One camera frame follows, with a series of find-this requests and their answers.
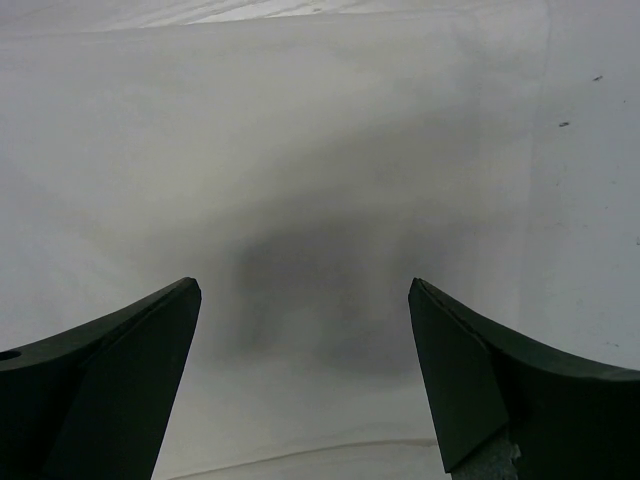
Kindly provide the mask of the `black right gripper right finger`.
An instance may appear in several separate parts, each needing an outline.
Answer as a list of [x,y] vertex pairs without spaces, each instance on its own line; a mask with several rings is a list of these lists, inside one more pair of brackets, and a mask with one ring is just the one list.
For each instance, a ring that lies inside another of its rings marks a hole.
[[454,479],[635,479],[639,374],[572,355],[428,282],[408,295],[445,471]]

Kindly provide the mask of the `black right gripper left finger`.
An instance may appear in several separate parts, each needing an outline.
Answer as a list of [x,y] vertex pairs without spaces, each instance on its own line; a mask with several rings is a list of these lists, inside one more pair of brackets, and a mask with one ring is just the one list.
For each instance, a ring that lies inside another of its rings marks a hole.
[[2,352],[2,478],[151,478],[200,306],[184,278]]

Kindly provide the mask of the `white t shirt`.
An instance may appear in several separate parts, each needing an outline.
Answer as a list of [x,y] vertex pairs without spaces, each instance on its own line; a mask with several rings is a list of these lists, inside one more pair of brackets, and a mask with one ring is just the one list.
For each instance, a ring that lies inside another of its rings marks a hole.
[[197,279],[158,479],[439,479],[407,293],[517,316],[540,1],[1,39],[1,344]]

